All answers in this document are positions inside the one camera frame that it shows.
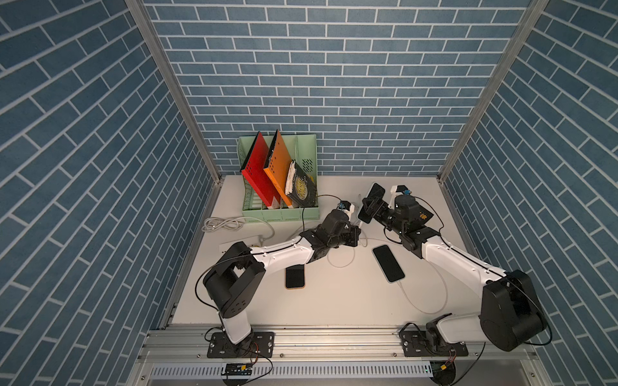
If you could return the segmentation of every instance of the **phone screen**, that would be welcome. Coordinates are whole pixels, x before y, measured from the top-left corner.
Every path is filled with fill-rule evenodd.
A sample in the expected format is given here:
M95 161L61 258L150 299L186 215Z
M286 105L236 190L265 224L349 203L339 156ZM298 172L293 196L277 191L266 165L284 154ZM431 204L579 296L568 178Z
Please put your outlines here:
M405 277L404 272L388 245L381 245L373 248L373 254L376 256L378 264L380 264L382 272L384 272L386 280L388 280L389 283L394 283Z
M305 286L305 266L299 264L286 268L286 288L303 288Z

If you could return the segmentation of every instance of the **book cover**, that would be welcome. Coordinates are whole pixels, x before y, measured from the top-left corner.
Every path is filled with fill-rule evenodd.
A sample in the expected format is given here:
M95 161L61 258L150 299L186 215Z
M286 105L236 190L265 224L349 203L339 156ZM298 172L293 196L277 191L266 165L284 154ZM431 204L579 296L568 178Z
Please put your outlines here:
M286 203L288 208L292 208L292 200L286 196L286 179L287 172L290 169L292 158L287 150L286 143L283 142L281 134L277 130L274 134L273 142L271 142L270 149L266 161L264 162L264 172L270 178L275 189L281 195L281 199Z
M286 195L302 208L312 208L318 197L318 187L307 173L292 161L286 180Z
M264 202L264 205L266 205L268 209L277 209L281 202L281 195L264 172L264 168L262 168L267 155L268 145L262 133L258 132L247 153L245 162L243 162L240 168L240 172L253 187L255 193L258 194L262 202Z

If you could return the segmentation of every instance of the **charging cable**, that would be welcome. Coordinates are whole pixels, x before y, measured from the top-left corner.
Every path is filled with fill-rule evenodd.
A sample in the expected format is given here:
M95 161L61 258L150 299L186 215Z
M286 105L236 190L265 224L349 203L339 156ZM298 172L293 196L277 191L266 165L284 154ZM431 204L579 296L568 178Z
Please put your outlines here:
M266 238L262 238L262 236L260 236L260 243L263 243L264 241L269 240L274 237L274 228L271 224L257 217L250 217L250 216L240 216L240 217L235 217L232 219L222 219L220 217L209 217L204 221L204 226L201 228L201 230L202 232L205 232L205 233L216 232L219 229L229 230L230 232L238 232L246 224L246 222L242 221L243 219L257 220L259 222L262 222L268 225L272 234Z

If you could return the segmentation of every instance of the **red binder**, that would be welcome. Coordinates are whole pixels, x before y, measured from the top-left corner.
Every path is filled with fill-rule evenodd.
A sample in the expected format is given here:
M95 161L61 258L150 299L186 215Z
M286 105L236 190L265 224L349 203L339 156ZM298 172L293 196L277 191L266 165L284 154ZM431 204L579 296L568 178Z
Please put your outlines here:
M251 149L249 149L249 153L240 171L247 182L251 184L255 193L264 202L264 205L268 209L277 209L281 202L281 195L264 171L264 162L267 155L268 145L264 141L262 133L258 133L253 140Z

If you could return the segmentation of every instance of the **mounting plate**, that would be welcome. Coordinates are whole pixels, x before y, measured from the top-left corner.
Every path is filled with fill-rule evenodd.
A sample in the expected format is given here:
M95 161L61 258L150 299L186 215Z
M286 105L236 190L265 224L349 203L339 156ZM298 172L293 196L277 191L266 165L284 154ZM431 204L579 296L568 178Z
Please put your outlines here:
M430 353L425 347L425 331L403 331L401 333L401 347L404 349L406 357L418 356L449 356L450 347L455 348L457 356L468 356L468 348L464 342L455 343L451 346L446 346L445 349L435 353Z
M232 347L224 333L215 332L210 338L210 346L208 347L207 357L209 358L255 358L255 354L249 353L243 349L236 350ZM266 358L273 357L274 332L254 332L251 339L251 344L247 348L252 352L257 352Z

